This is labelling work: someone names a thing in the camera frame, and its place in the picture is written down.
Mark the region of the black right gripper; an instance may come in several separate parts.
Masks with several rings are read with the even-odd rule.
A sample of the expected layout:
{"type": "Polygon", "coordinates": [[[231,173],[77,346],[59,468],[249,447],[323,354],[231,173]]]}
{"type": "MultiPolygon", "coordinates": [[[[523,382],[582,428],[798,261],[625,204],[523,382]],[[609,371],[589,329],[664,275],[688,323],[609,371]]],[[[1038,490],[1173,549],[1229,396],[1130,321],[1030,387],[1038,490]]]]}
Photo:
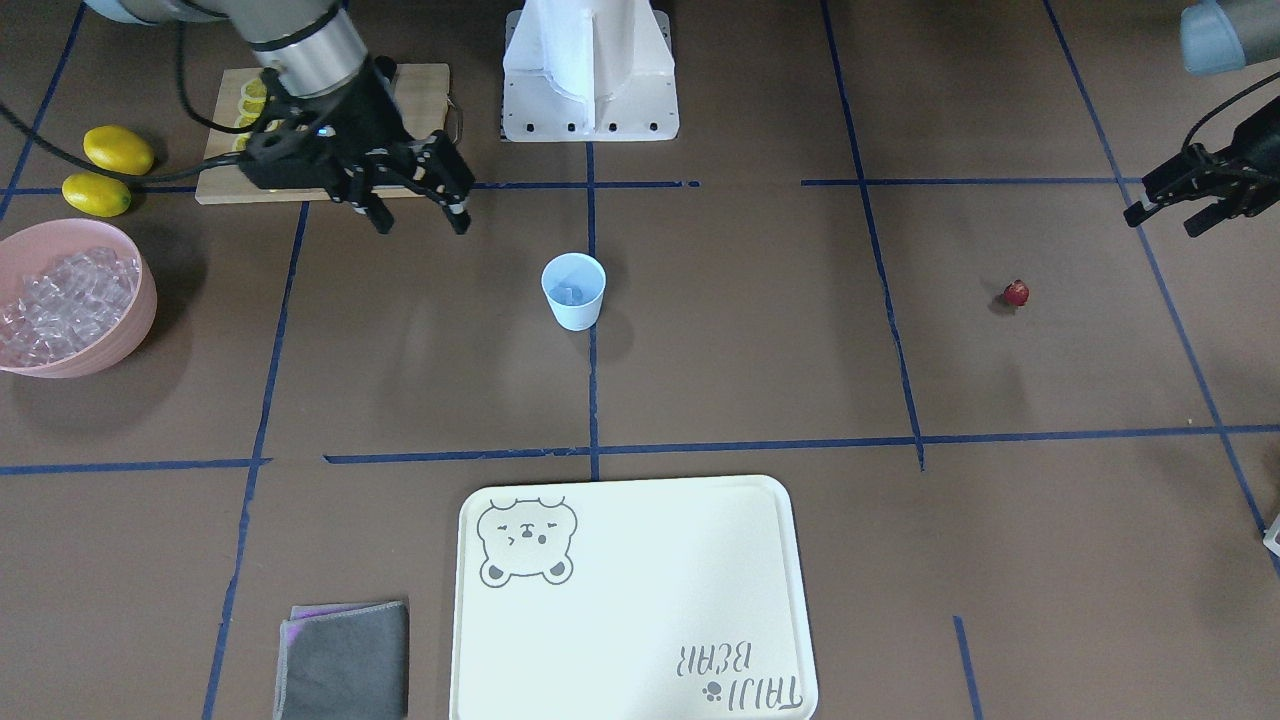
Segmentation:
{"type": "Polygon", "coordinates": [[[237,168],[260,190],[321,190],[364,213],[379,234],[389,234],[396,219],[375,190],[408,190],[466,234],[474,173],[443,129],[426,138],[406,129],[390,86],[398,69],[390,58],[367,59],[348,82],[316,97],[294,96],[279,70],[261,70],[268,102],[237,168]]]}

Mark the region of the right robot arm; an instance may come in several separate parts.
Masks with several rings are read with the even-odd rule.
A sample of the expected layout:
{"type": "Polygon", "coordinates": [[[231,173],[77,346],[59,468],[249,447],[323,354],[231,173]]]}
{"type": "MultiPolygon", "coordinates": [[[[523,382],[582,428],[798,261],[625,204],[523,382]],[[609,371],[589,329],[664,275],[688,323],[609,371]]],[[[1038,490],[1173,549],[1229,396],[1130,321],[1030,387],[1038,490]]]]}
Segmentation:
{"type": "Polygon", "coordinates": [[[265,83],[262,118],[236,155],[262,191],[321,191],[353,208],[381,234],[394,218],[381,190],[434,202],[457,234],[467,232],[475,183],[442,129],[410,132],[396,100],[392,60],[374,55],[340,1],[92,1],[134,26],[230,24],[265,83]]]}

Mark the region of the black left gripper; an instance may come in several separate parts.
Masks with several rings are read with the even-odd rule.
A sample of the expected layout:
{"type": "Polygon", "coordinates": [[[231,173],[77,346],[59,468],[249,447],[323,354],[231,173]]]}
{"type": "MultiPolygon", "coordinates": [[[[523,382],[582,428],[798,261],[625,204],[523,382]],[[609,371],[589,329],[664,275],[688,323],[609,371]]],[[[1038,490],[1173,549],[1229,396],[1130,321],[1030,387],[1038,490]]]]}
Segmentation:
{"type": "Polygon", "coordinates": [[[1128,227],[1139,228],[1156,213],[1179,202],[1215,197],[1184,220],[1190,238],[1198,238],[1231,217],[1257,217],[1279,196],[1279,100],[1274,99],[1244,119],[1231,142],[1210,152],[1190,143],[1143,176],[1140,200],[1123,213],[1128,227]]]}

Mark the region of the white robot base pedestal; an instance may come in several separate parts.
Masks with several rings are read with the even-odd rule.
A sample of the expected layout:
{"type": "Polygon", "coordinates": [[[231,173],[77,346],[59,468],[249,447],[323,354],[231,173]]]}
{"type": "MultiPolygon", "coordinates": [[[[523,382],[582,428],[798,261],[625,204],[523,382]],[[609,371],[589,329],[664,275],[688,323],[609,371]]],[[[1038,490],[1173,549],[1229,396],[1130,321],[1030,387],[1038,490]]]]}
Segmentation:
{"type": "Polygon", "coordinates": [[[649,1],[526,1],[506,17],[502,65],[504,141],[678,136],[669,17],[649,1]]]}

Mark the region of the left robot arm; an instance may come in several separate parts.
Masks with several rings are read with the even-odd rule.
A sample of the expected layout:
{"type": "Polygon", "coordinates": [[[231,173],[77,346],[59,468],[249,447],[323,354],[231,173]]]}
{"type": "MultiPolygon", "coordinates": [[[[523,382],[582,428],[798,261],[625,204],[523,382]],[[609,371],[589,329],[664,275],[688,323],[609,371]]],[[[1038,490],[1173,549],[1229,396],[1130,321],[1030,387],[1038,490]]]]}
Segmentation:
{"type": "MultiPolygon", "coordinates": [[[[1275,1],[1198,1],[1180,17],[1180,46],[1193,76],[1240,70],[1279,55],[1279,5],[1275,1]]],[[[1184,220],[1192,238],[1224,222],[1253,218],[1279,200],[1279,100],[1272,99],[1242,120],[1226,146],[1210,151],[1197,133],[1233,104],[1277,81],[1277,73],[1244,87],[1207,111],[1185,133],[1179,150],[1142,177],[1139,200],[1123,214],[1130,228],[1155,214],[1202,199],[1212,204],[1184,220]]]]}

